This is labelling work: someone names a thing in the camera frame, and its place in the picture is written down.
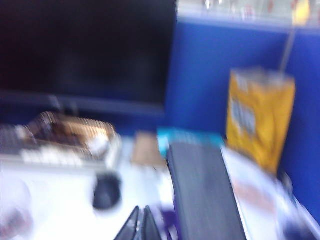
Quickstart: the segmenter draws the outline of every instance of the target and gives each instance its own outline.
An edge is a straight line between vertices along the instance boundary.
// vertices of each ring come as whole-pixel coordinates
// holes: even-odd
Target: yellow snack bag
[[[229,147],[277,173],[295,98],[292,77],[260,68],[231,72],[226,136]]]

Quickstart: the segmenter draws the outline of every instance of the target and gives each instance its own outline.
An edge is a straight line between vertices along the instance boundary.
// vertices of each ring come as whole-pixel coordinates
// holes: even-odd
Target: desk surface
[[[170,187],[163,175],[147,167],[131,165],[134,141],[123,137],[119,174],[122,178],[120,203],[106,212],[92,208],[96,181],[91,170],[60,170],[1,165],[1,175],[16,176],[30,188],[34,227],[30,235],[14,240],[113,240],[135,206],[169,202]],[[238,179],[251,183],[263,178],[246,158],[224,149],[223,156],[232,184]],[[255,181],[257,188],[271,188],[267,181]],[[274,216],[237,197],[248,240],[276,240]]]
[[[92,170],[62,170],[1,165],[1,175],[27,183],[32,198],[34,227],[28,240],[113,240],[135,206],[157,205],[162,176],[131,165],[134,142],[123,138],[120,154],[122,198],[105,212],[92,207],[96,175]]]

